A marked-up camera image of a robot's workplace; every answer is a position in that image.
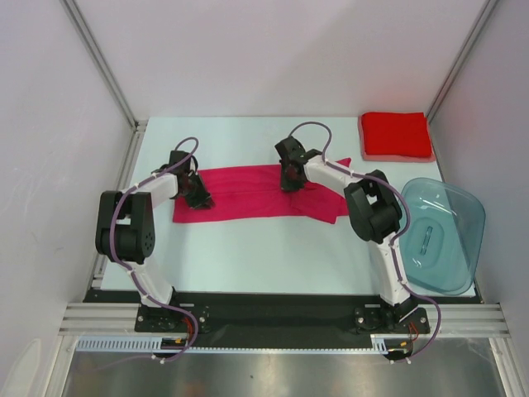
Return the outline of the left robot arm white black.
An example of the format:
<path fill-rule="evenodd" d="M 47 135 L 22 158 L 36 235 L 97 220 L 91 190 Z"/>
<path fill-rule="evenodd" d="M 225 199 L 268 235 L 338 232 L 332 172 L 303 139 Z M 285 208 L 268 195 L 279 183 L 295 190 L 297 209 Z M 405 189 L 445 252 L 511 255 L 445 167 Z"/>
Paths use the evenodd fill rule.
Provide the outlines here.
<path fill-rule="evenodd" d="M 140 295 L 137 332 L 172 332 L 182 325 L 189 333 L 193 331 L 191 318 L 177 306 L 174 287 L 152 258 L 156 243 L 154 210 L 175 199 L 183 199 L 184 207 L 190 210 L 214 206 L 195 156 L 180 150 L 171 151 L 169 163 L 145 181 L 100 196 L 95 247 L 98 254 L 127 273 Z"/>

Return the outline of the magenta pink t shirt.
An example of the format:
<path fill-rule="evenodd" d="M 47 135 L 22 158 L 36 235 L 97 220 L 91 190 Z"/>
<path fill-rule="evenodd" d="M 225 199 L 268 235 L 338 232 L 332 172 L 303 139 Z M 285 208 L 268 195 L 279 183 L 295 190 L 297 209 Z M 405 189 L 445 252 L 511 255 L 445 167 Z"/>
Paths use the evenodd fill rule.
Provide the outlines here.
<path fill-rule="evenodd" d="M 183 198 L 174 204 L 174 223 L 220 222 L 247 218 L 308 217 L 334 224 L 348 214 L 343 196 L 308 182 L 297 192 L 280 188 L 279 165 L 201 170 L 214 206 L 192 209 Z"/>

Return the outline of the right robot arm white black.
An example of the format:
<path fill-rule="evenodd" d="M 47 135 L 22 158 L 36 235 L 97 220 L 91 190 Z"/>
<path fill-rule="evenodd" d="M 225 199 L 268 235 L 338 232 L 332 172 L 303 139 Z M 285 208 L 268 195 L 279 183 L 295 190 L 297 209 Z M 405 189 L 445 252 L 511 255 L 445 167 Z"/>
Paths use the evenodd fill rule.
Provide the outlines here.
<path fill-rule="evenodd" d="M 384 302 L 382 324 L 391 332 L 402 331 L 417 308 L 405 274 L 399 247 L 403 217 L 398 196 L 379 170 L 358 175 L 352 169 L 306 150 L 289 136 L 275 145 L 279 155 L 280 187 L 297 192 L 311 182 L 341 195 L 346 201 L 350 225 L 358 238 L 369 243 L 371 261 Z"/>

